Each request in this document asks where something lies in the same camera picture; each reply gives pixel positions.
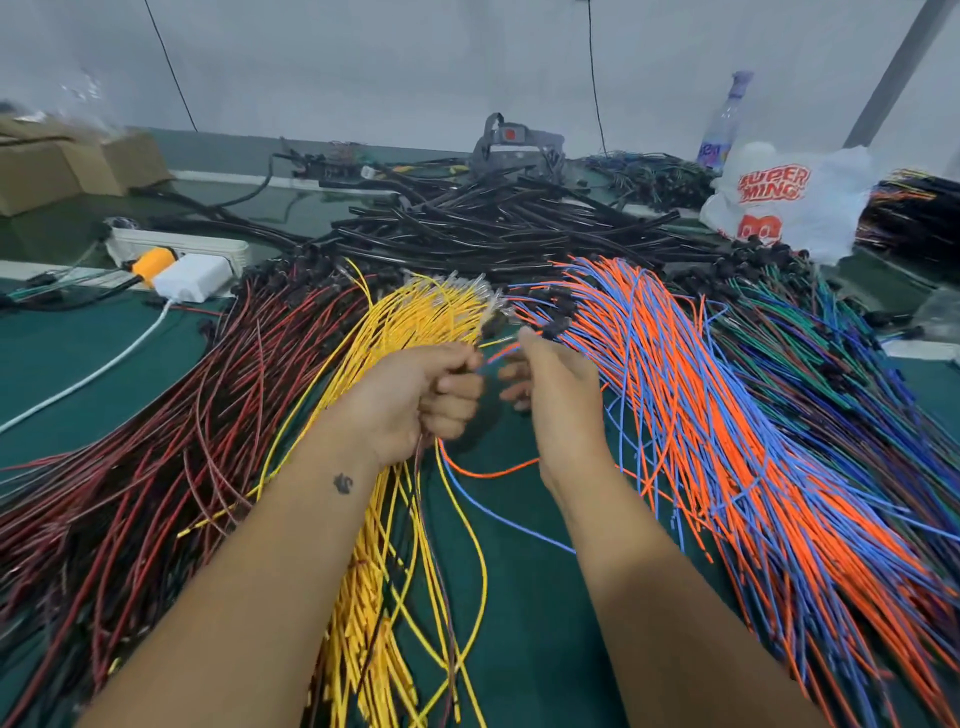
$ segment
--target gray tool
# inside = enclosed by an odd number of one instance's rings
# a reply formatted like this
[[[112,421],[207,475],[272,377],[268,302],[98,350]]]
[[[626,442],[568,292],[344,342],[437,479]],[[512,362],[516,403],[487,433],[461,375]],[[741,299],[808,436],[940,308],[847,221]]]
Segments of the gray tool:
[[[564,138],[559,134],[507,123],[503,114],[492,113],[487,117],[483,136],[473,148],[470,171],[483,177],[490,172],[510,170],[562,184],[564,159]]]

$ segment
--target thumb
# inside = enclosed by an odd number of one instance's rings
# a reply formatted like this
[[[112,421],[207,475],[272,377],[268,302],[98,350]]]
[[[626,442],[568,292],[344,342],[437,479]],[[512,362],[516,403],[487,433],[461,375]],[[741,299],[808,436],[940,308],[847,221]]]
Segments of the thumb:
[[[530,327],[522,327],[516,333],[516,340],[523,349],[523,354],[527,357],[527,362],[531,369],[550,366],[550,362],[555,361],[557,353],[549,341],[544,341]]]

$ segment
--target bottle cap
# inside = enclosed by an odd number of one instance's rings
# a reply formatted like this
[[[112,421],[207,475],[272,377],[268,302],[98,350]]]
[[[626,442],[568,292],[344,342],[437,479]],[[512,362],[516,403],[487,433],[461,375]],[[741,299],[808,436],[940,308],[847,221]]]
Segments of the bottle cap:
[[[730,96],[734,99],[742,99],[747,91],[747,86],[754,78],[753,71],[737,71],[733,74],[733,86],[730,89]]]

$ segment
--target wrist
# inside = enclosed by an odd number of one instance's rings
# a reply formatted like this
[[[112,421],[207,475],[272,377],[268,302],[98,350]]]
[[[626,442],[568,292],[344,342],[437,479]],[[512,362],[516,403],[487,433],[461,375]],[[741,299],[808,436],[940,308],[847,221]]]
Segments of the wrist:
[[[369,433],[340,414],[337,405],[333,405],[317,417],[297,446],[297,459],[309,461],[308,467],[332,467],[354,480],[376,478],[381,468]]]
[[[610,452],[603,448],[585,452],[565,467],[550,469],[548,487],[561,511],[575,507],[580,497],[591,497],[598,485],[611,478],[622,479]]]

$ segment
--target green table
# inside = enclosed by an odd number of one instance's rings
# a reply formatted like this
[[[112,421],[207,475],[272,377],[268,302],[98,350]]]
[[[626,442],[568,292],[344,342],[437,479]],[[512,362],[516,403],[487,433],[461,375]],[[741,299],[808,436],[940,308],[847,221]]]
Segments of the green table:
[[[192,135],[184,138],[190,144],[196,143]],[[170,143],[169,138],[161,139],[165,152]],[[225,143],[234,145],[238,153],[243,148],[233,139]],[[262,164],[265,155],[258,152],[252,157],[249,167],[238,165],[226,171],[256,173],[254,162]],[[172,161],[171,166],[188,166],[188,161]],[[199,195],[202,186],[189,193]],[[207,185],[206,194],[216,200],[235,196],[239,191],[233,186]],[[263,214],[277,215],[282,212],[279,206],[290,202],[291,193],[270,190],[270,194],[271,197],[258,198],[255,203],[263,205]],[[315,226],[344,216],[348,205],[321,199],[304,200],[302,204],[312,210]],[[96,219],[106,214],[125,214],[123,210],[126,214],[147,214],[149,209],[144,206],[156,205],[135,200],[78,198],[28,213],[0,223],[0,258],[18,255],[20,259],[48,263],[69,261],[85,247],[86,226]],[[238,211],[257,214],[250,209]],[[0,422],[98,367],[125,348],[155,316],[156,310],[144,306],[140,294],[130,293],[87,310],[0,317]],[[123,423],[197,360],[204,342],[196,324],[193,314],[171,312],[156,335],[123,365],[0,436],[0,467],[78,447]],[[941,416],[954,435],[960,436],[957,374],[939,363],[909,361],[903,362],[902,368],[924,406]],[[501,405],[492,382],[489,389],[470,431],[450,450],[456,462],[480,472],[501,470],[535,454],[529,419]],[[536,469],[491,481],[462,478],[462,483],[472,497],[502,516],[568,543],[560,514],[540,484]],[[429,470],[425,490],[426,516],[439,545],[441,568],[462,641],[473,625],[480,600],[477,559],[434,469]],[[467,503],[464,508],[484,550],[490,576],[484,623],[468,658],[470,677],[488,725],[625,725],[610,664],[575,559],[494,521]],[[719,569],[709,567],[699,550],[691,550],[689,555],[732,604]],[[415,600],[416,611],[428,616],[429,612],[422,607],[422,600]],[[401,626],[399,634],[401,643],[410,646],[408,661],[422,681],[423,691],[427,692],[431,684],[439,685],[443,680],[439,669],[423,654],[408,630]],[[6,667],[0,682],[0,715],[14,699],[28,667],[29,660]],[[898,692],[897,702],[904,725],[929,724],[905,691]],[[476,724],[467,704],[464,724]]]

